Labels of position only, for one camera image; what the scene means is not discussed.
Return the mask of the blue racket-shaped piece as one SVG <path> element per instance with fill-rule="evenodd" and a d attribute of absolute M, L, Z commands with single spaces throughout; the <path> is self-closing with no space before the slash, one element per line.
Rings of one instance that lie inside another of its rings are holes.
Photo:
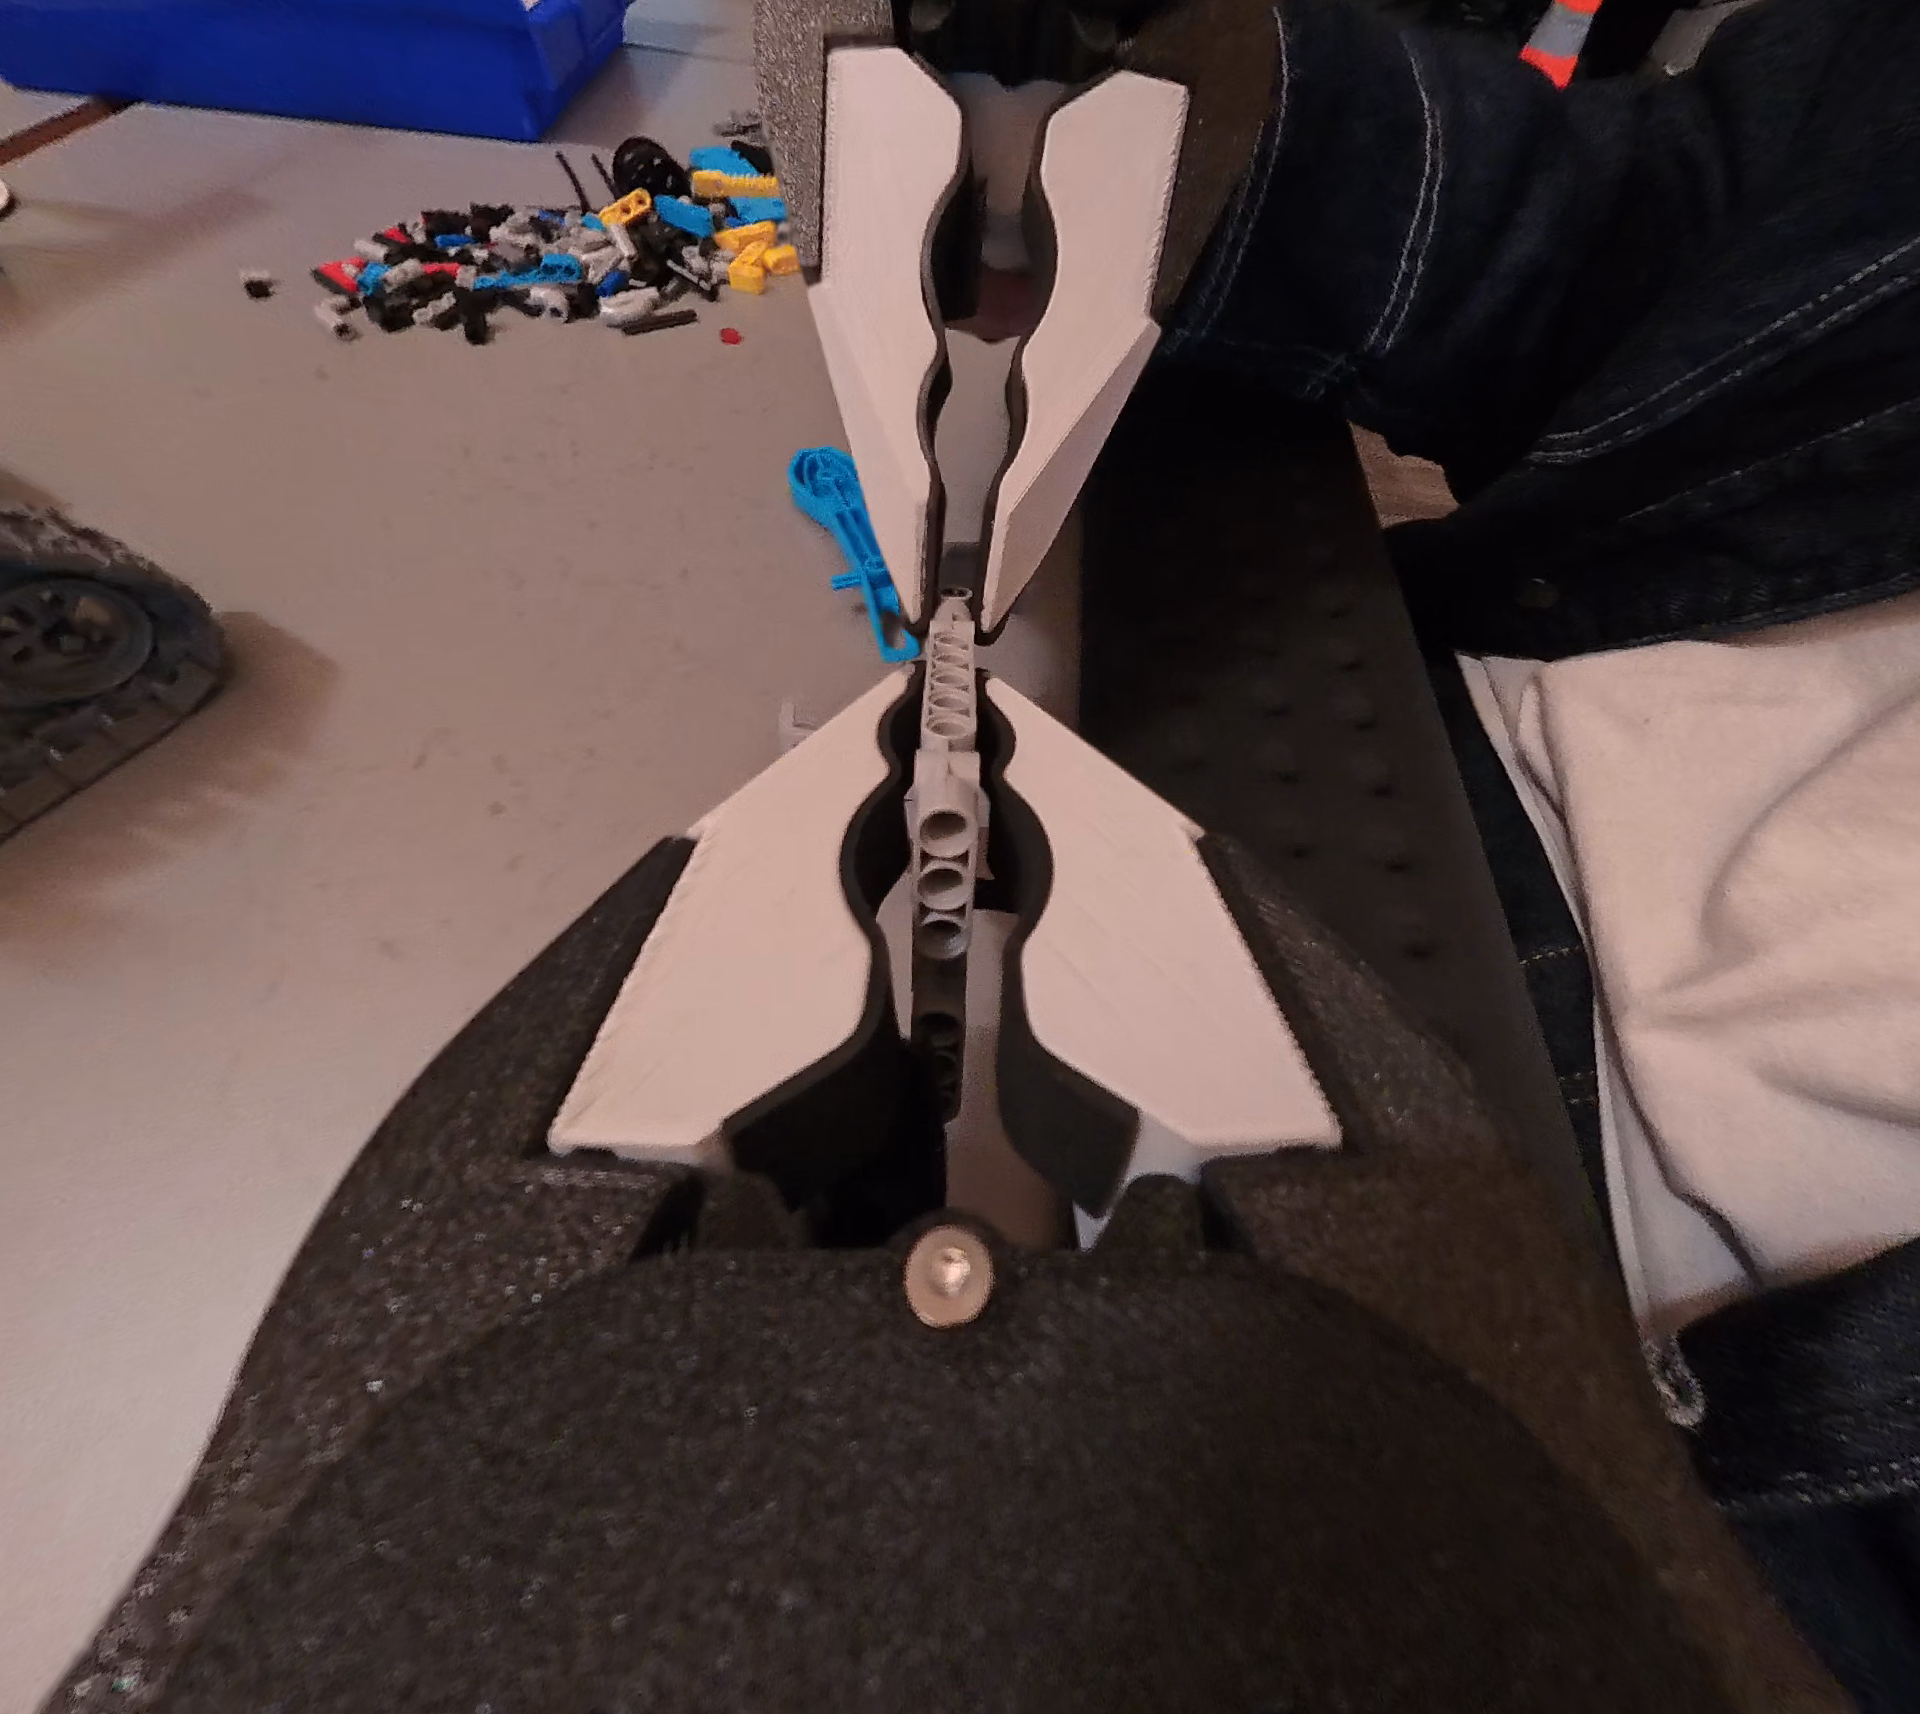
<path fill-rule="evenodd" d="M 835 593 L 862 598 L 875 651 L 888 664 L 913 662 L 920 642 L 905 627 L 892 572 L 875 541 L 852 455 L 835 446 L 805 446 L 786 465 L 792 504 L 833 542 L 842 571 Z"/>

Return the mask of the pile of small building pieces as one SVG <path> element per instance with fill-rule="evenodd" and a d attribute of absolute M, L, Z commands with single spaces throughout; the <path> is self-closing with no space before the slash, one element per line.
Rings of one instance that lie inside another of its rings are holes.
<path fill-rule="evenodd" d="M 696 326 L 731 297 L 799 272 L 769 135 L 735 110 L 706 145 L 654 136 L 559 153 L 568 198 L 421 209 L 318 262 L 312 315 L 338 342 L 361 332 L 456 335 L 483 348 L 514 319 L 598 325 L 621 338 Z"/>

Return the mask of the person's denim jacket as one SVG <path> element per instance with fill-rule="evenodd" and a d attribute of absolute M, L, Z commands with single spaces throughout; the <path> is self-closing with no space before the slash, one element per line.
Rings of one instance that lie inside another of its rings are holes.
<path fill-rule="evenodd" d="M 1691 1461 L 1859 1711 L 1917 1708 L 1917 1245 L 1691 1320 Z"/>

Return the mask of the grey desk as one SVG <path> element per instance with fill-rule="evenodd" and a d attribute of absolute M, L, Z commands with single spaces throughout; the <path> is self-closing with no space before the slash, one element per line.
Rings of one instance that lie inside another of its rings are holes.
<path fill-rule="evenodd" d="M 3 844 L 3 1711 L 132 1582 L 396 1099 L 784 707 L 881 671 L 786 490 L 842 433 L 799 283 L 654 337 L 314 316 L 382 224 L 707 143 L 751 15 L 637 3 L 546 145 L 136 104 L 3 169 L 3 497 L 191 584 L 229 651 Z"/>

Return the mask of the person's white shirt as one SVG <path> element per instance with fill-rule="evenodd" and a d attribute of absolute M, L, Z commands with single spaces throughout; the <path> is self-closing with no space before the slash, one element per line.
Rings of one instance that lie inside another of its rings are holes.
<path fill-rule="evenodd" d="M 1588 948 L 1643 1333 L 1914 1238 L 1917 597 L 1458 667 Z"/>

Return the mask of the person's right forearm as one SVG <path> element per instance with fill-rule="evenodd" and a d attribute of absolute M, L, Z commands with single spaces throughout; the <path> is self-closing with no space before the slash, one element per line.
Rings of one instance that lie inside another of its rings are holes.
<path fill-rule="evenodd" d="M 1560 91 L 1279 0 L 1251 165 L 1167 332 L 1436 465 L 1421 633 L 1556 662 L 1917 586 L 1917 0 L 1763 0 Z"/>

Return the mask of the black perforated mat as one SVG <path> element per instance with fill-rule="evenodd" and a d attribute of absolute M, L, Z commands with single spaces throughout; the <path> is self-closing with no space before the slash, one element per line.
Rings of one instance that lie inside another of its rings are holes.
<path fill-rule="evenodd" d="M 1369 969 L 1599 1234 L 1347 425 L 1150 366 L 1076 513 L 1082 735 Z"/>

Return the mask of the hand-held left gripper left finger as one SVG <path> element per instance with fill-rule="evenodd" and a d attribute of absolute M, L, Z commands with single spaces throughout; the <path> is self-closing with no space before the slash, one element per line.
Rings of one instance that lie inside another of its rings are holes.
<path fill-rule="evenodd" d="M 883 679 L 698 821 L 552 1126 L 553 1154 L 727 1162 L 727 1123 L 852 1039 L 872 946 L 842 849 L 889 773 Z"/>

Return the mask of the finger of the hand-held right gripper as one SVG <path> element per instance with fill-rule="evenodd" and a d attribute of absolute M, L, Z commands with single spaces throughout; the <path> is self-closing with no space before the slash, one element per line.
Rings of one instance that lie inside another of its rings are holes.
<path fill-rule="evenodd" d="M 938 603 L 944 493 L 931 429 L 948 386 L 933 238 L 964 187 L 967 141 L 946 82 L 900 47 L 825 62 L 817 337 L 902 623 Z"/>
<path fill-rule="evenodd" d="M 1028 192 L 1050 287 L 1009 376 L 1020 427 L 982 532 L 982 630 L 1000 630 L 1037 575 L 1157 346 L 1157 275 L 1185 125 L 1185 86 L 1100 81 L 1064 99 L 1039 130 Z"/>

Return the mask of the blue tracked toy robot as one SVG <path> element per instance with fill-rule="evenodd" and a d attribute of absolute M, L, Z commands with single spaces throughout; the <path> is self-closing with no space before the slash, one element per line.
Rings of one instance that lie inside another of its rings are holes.
<path fill-rule="evenodd" d="M 98 784 L 227 680 L 211 606 L 120 539 L 1 504 L 1 839 Z"/>

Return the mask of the grey holed beam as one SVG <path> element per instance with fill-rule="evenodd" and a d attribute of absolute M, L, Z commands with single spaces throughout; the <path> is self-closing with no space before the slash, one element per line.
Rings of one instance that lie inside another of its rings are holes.
<path fill-rule="evenodd" d="M 964 1046 L 967 951 L 991 817 L 976 647 L 967 594 L 952 588 L 923 636 L 920 738 L 903 811 L 912 1036 L 948 1061 Z"/>

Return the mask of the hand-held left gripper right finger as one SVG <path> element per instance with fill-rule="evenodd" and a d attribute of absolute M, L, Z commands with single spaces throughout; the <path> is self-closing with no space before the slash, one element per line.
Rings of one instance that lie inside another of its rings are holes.
<path fill-rule="evenodd" d="M 1035 1044 L 1131 1106 L 1150 1153 L 1334 1148 L 1339 1126 L 1198 854 L 1202 828 L 1007 680 L 1003 781 L 1050 887 L 1020 948 Z"/>

